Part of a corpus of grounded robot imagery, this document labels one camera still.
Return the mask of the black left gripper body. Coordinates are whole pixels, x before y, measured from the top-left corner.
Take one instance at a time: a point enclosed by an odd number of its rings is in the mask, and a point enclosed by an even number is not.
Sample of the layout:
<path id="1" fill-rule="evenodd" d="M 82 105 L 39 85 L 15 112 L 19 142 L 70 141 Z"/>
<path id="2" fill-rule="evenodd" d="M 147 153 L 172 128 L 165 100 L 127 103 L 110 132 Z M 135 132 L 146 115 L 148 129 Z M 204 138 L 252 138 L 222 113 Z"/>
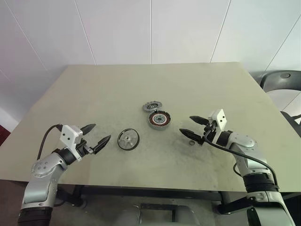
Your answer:
<path id="1" fill-rule="evenodd" d="M 87 154 L 93 154 L 94 150 L 93 148 L 89 147 L 87 145 L 86 140 L 81 139 L 79 144 L 76 144 L 76 151 L 80 155 L 80 157 L 84 157 Z"/>

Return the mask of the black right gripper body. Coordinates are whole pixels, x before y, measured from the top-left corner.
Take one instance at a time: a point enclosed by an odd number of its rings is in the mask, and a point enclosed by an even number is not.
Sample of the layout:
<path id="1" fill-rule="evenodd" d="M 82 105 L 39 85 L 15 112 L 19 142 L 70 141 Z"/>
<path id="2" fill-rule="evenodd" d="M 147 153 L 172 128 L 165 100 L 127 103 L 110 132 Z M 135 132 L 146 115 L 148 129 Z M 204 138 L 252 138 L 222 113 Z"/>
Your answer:
<path id="1" fill-rule="evenodd" d="M 200 144 L 203 144 L 206 141 L 211 143 L 216 135 L 217 122 L 215 120 L 213 122 L 209 122 L 209 120 L 200 120 L 200 124 L 205 125 L 204 136 L 201 138 Z"/>

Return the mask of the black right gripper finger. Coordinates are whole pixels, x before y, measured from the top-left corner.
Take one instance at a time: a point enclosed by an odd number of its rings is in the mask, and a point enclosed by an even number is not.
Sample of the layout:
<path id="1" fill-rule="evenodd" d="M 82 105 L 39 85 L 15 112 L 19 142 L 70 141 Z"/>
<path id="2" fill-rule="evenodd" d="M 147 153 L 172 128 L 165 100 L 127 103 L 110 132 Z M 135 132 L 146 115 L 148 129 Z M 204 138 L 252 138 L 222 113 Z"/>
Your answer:
<path id="1" fill-rule="evenodd" d="M 190 116 L 190 119 L 192 119 L 195 123 L 200 124 L 200 125 L 207 125 L 208 124 L 208 119 L 202 118 L 200 116 Z"/>
<path id="2" fill-rule="evenodd" d="M 189 129 L 179 129 L 179 131 L 185 135 L 187 138 L 189 138 L 190 140 L 193 140 L 195 142 L 197 142 L 198 144 L 203 144 L 204 143 L 204 139 L 202 136 L 194 133 L 193 131 L 189 130 Z"/>

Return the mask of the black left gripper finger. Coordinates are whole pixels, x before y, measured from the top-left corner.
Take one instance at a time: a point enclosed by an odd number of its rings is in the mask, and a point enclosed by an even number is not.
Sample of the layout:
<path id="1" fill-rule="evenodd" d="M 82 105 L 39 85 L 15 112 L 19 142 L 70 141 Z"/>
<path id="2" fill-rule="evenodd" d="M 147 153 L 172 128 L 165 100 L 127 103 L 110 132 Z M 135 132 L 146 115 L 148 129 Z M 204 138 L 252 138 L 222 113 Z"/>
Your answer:
<path id="1" fill-rule="evenodd" d="M 101 139 L 96 146 L 91 147 L 90 149 L 92 150 L 92 154 L 97 154 L 98 152 L 100 152 L 108 144 L 110 138 L 111 135 L 108 135 Z"/>
<path id="2" fill-rule="evenodd" d="M 96 124 L 88 124 L 84 127 L 82 127 L 80 130 L 82 131 L 83 135 L 88 134 L 94 127 L 96 126 Z"/>

